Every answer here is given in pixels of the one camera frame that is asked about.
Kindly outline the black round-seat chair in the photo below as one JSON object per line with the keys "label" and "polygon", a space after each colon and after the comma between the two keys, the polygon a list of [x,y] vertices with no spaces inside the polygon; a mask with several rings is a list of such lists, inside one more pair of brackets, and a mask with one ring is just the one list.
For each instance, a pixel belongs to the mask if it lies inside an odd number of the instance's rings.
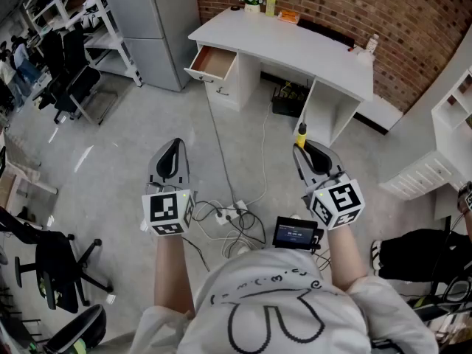
{"label": "black round-seat chair", "polygon": [[106,312],[97,304],[83,311],[44,345],[46,354],[87,354],[105,337]]}

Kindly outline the white wooden drawer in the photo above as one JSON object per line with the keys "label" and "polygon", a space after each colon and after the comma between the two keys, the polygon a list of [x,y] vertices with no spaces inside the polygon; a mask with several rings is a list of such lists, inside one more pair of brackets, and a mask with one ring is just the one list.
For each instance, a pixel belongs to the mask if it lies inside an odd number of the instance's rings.
{"label": "white wooden drawer", "polygon": [[236,64],[237,53],[212,46],[202,46],[184,71],[195,80],[225,86]]}

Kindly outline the white side table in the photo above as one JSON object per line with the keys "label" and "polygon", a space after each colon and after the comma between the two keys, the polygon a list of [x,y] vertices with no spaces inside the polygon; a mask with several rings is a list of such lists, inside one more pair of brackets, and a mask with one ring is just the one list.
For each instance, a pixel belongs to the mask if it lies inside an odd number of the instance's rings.
{"label": "white side table", "polygon": [[0,149],[3,146],[6,150],[6,168],[8,171],[53,195],[58,194],[56,187],[41,180],[41,162],[29,153],[22,139],[13,136],[8,131],[2,131],[0,134]]}

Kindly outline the person's right forearm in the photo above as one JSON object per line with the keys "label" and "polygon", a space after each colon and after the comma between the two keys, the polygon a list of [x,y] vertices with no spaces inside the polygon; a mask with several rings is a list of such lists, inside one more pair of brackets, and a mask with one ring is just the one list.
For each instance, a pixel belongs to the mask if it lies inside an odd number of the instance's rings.
{"label": "person's right forearm", "polygon": [[354,234],[349,225],[327,232],[331,259],[332,284],[342,291],[349,289],[367,276]]}

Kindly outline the black mesh office chair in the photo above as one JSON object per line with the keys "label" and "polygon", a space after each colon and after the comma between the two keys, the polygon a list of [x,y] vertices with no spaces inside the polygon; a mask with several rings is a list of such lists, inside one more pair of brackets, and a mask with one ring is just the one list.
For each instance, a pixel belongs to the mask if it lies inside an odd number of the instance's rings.
{"label": "black mesh office chair", "polygon": [[38,108],[53,105],[59,114],[77,119],[82,115],[79,106],[100,80],[100,72],[86,58],[83,29],[76,27],[64,34],[51,31],[44,36],[41,49],[52,79],[40,93]]}

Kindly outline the white power strip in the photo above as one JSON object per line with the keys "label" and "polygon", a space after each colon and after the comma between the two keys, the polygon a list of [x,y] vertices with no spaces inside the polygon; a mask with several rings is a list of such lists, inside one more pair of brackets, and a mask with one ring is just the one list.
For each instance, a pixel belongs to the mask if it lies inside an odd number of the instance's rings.
{"label": "white power strip", "polygon": [[219,225],[225,225],[229,221],[238,220],[247,211],[246,204],[240,200],[236,204],[226,208],[216,209],[215,219]]}

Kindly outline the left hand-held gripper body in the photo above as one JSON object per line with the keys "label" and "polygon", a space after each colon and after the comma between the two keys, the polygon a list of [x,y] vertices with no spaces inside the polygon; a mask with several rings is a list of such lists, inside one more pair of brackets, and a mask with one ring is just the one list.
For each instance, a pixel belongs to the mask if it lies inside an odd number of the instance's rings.
{"label": "left hand-held gripper body", "polygon": [[142,196],[141,230],[158,237],[183,235],[190,229],[195,201],[190,183],[164,184],[148,181]]}

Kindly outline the black swivel chair with jacket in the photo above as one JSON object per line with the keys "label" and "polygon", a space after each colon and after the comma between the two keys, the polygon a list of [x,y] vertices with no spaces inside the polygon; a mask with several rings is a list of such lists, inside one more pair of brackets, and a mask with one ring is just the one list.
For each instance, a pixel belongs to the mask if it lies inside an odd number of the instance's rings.
{"label": "black swivel chair with jacket", "polygon": [[79,302],[85,307],[89,306],[90,301],[85,298],[82,281],[108,294],[114,292],[113,285],[103,285],[86,273],[91,253],[103,244],[100,239],[95,239],[80,259],[77,259],[71,245],[74,235],[35,229],[28,223],[20,222],[2,207],[0,232],[12,233],[21,242],[35,246],[34,263],[22,264],[20,258],[15,257],[15,278],[18,287],[21,287],[22,274],[34,271],[38,290],[46,299],[49,309],[60,308],[77,313]]}

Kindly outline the person's white printed shirt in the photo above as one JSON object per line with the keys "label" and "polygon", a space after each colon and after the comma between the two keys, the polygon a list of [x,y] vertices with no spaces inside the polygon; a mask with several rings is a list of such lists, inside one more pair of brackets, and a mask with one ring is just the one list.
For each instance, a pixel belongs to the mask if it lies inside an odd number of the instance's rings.
{"label": "person's white printed shirt", "polygon": [[438,354],[433,333],[378,277],[346,291],[309,254],[263,249],[212,271],[195,316],[142,315],[129,354]]}

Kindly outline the white metal shelf rack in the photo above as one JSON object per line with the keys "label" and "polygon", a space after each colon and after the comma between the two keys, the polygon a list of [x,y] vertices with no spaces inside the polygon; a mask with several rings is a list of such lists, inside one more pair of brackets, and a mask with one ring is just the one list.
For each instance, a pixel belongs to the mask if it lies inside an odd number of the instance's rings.
{"label": "white metal shelf rack", "polygon": [[25,13],[40,38],[51,31],[64,34],[82,27],[86,58],[101,72],[132,79],[142,78],[126,48],[107,0],[24,0]]}

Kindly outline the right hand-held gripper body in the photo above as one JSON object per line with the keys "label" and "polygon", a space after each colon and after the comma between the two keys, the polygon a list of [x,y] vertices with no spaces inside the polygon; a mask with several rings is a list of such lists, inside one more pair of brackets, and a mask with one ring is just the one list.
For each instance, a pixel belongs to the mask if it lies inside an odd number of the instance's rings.
{"label": "right hand-held gripper body", "polygon": [[365,207],[364,197],[356,179],[345,171],[331,176],[302,176],[305,202],[312,218],[323,229],[333,230],[355,222]]}

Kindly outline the black box under desk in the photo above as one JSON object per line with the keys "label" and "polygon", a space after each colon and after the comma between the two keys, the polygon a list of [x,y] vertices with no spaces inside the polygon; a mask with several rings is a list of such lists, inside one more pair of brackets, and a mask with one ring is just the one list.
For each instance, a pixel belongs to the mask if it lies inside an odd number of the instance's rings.
{"label": "black box under desk", "polygon": [[308,93],[308,88],[295,83],[276,86],[271,98],[272,112],[299,118],[308,98]]}

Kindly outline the white cubby cabinet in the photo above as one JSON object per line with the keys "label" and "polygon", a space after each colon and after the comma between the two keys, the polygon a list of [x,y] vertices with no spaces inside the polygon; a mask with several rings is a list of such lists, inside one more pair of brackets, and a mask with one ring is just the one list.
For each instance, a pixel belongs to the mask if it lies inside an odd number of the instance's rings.
{"label": "white cubby cabinet", "polygon": [[446,90],[432,109],[437,149],[443,153],[472,151],[472,67],[466,69]]}

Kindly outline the yellow handled screwdriver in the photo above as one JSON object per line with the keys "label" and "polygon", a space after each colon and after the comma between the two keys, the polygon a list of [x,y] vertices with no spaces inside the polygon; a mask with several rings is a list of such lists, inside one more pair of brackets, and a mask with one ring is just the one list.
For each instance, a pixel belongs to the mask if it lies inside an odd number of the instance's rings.
{"label": "yellow handled screwdriver", "polygon": [[300,117],[299,126],[296,135],[296,145],[301,149],[304,148],[307,136],[307,124],[306,124],[306,110],[302,112]]}

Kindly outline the white desk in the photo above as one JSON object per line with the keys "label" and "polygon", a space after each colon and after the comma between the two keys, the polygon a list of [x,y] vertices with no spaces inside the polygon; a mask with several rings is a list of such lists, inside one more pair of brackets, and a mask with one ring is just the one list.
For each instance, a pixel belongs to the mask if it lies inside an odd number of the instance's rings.
{"label": "white desk", "polygon": [[225,86],[204,83],[209,100],[235,110],[248,102],[258,86],[262,63],[304,75],[312,83],[302,109],[307,138],[327,147],[359,105],[373,98],[372,54],[263,13],[224,10],[189,38],[198,50],[212,46],[237,53]]}

